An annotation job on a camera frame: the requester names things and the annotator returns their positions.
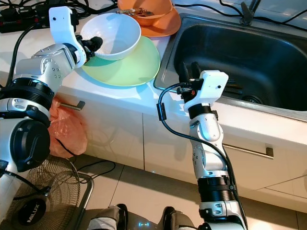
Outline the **brown food scraps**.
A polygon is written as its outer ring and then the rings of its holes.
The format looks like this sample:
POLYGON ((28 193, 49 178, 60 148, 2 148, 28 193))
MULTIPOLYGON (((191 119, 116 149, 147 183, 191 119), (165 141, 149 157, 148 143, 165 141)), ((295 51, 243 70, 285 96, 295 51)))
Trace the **brown food scraps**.
POLYGON ((125 14, 132 17, 144 17, 144 18, 151 18, 155 16, 155 13, 152 11, 147 11, 147 9, 144 9, 142 7, 138 8, 131 8, 131 9, 125 9, 125 10, 118 10, 116 11, 118 14, 125 14))

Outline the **white kitchen base cabinet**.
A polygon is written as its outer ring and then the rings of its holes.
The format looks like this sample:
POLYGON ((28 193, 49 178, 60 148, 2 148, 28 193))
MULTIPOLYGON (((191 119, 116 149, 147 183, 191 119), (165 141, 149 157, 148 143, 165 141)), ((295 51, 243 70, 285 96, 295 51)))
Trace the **white kitchen base cabinet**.
MULTIPOLYGON (((165 131, 155 116, 158 90, 151 84, 117 88, 86 80, 69 80, 60 88, 63 101, 84 101, 86 153, 106 160, 188 182, 187 188, 165 186, 186 196, 176 207, 198 214, 198 193, 188 140, 165 131)), ((226 148, 239 183, 241 201, 248 199, 307 213, 307 122, 215 103, 224 129, 224 144, 264 152, 274 159, 226 148)))

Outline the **orange bowl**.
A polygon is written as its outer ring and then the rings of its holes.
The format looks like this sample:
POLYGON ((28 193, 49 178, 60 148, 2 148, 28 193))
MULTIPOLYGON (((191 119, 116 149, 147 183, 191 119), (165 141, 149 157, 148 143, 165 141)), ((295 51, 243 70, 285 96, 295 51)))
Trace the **orange bowl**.
POLYGON ((152 12, 150 17, 132 16, 141 26, 154 25, 173 9, 171 0, 117 0, 117 4, 121 10, 144 8, 152 12))

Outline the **orange plate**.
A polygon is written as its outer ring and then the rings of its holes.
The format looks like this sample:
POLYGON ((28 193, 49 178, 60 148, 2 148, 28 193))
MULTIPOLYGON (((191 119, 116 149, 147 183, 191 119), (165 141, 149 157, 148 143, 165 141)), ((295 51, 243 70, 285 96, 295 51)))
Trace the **orange plate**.
POLYGON ((141 27, 141 34, 146 37, 164 37, 173 35, 178 32, 181 27, 181 17, 175 8, 171 9, 169 13, 166 15, 162 15, 159 13, 155 14, 156 16, 160 16, 158 21, 152 25, 142 25, 139 22, 141 27))

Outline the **red plastic bag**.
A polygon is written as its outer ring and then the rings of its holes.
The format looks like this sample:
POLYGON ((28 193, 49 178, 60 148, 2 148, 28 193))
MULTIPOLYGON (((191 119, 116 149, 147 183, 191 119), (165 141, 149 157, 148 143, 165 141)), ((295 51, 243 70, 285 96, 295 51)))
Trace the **red plastic bag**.
POLYGON ((88 142, 86 125, 74 110, 60 103, 59 99, 54 98, 50 108, 50 154, 62 158, 81 155, 85 153, 88 142))

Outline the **dark faucet base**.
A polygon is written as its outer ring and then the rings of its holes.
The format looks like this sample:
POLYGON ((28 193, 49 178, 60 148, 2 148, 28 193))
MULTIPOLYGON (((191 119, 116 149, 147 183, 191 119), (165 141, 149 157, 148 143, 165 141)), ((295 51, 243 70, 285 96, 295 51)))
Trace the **dark faucet base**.
POLYGON ((241 6, 241 12, 243 13, 243 17, 240 20, 240 24, 243 25, 251 25, 252 20, 255 16, 255 11, 257 10, 257 7, 259 6, 261 0, 251 0, 251 3, 247 5, 246 2, 242 2, 240 4, 241 6))

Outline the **green plate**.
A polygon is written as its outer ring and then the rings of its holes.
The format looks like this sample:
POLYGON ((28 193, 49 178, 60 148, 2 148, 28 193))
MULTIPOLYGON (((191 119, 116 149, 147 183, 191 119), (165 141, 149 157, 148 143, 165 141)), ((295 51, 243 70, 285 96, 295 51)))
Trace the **green plate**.
POLYGON ((110 61, 93 57, 82 69, 93 79, 111 86, 139 86, 155 78, 160 53, 148 37, 141 36, 136 48, 124 59, 110 61))

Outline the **black power strip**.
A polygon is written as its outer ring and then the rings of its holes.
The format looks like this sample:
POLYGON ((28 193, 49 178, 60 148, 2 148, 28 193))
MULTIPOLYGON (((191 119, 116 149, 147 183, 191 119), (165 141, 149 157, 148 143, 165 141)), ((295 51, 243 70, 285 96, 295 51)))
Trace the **black power strip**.
POLYGON ((8 7, 0 10, 0 32, 24 31, 33 25, 33 29, 48 28, 48 10, 49 6, 46 5, 8 7))

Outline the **stainless steel sink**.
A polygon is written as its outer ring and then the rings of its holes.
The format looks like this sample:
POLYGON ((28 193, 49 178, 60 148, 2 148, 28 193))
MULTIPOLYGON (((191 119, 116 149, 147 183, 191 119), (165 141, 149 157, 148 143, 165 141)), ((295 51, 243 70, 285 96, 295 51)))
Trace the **stainless steel sink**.
POLYGON ((180 14, 181 27, 163 52, 154 86, 178 83, 178 64, 197 61, 243 86, 224 92, 220 102, 307 121, 307 36, 180 14))

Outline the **grey black robot right leg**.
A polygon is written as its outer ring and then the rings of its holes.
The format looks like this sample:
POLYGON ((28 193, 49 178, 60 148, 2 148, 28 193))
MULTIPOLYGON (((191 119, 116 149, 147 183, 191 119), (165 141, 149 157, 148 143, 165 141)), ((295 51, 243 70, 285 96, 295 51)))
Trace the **grey black robot right leg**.
POLYGON ((187 215, 173 207, 165 207, 160 225, 162 230, 199 230, 187 215))

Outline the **white bowl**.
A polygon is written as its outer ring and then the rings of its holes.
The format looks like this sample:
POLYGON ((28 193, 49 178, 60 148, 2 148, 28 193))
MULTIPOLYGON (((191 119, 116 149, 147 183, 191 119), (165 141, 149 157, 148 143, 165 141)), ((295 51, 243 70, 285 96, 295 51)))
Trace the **white bowl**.
POLYGON ((129 55, 140 41, 141 27, 125 14, 105 13, 88 20, 81 28, 85 40, 100 37, 101 48, 95 55, 105 60, 120 60, 129 55))

